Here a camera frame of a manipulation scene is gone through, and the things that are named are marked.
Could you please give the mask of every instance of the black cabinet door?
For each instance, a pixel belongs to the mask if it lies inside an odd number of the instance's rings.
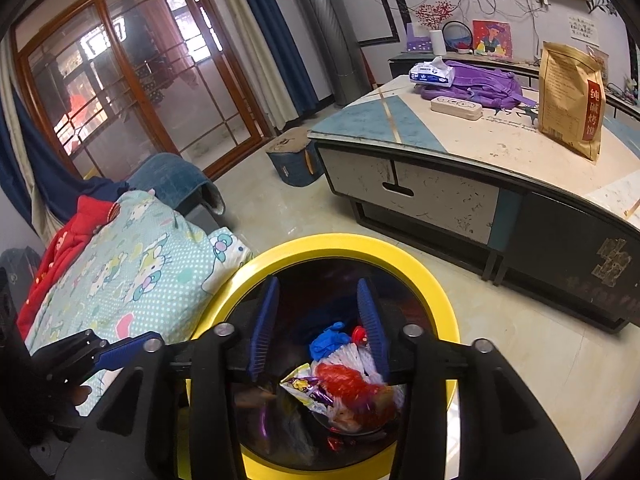
[[[535,193],[525,196],[504,263],[640,325],[640,234]]]

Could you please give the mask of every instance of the blue crumpled plastic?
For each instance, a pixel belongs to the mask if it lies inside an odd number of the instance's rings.
[[[337,321],[329,328],[326,328],[309,345],[309,353],[314,361],[327,357],[329,354],[351,342],[351,337],[344,332],[338,332],[344,328],[344,323]]]

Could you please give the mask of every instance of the pink heart print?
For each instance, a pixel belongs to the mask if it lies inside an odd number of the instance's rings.
[[[124,339],[129,337],[129,326],[133,321],[133,313],[129,312],[122,316],[119,322],[116,324],[116,334],[118,335],[118,339]]]

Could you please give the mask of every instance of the green polka dot blanket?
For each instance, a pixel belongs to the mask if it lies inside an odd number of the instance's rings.
[[[25,341],[38,348],[91,328],[115,342],[153,330],[168,344],[191,336],[212,295],[251,257],[229,229],[207,237],[145,191],[118,200],[120,214],[103,227],[49,291]],[[113,381],[98,372],[86,415]]]

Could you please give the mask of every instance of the purple backpack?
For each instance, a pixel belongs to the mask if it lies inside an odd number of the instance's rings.
[[[428,101],[441,95],[473,101],[485,108],[515,108],[520,103],[535,106],[536,102],[522,95],[520,83],[512,72],[503,72],[499,68],[488,70],[477,66],[447,61],[455,67],[456,76],[450,88],[424,85],[420,95]]]

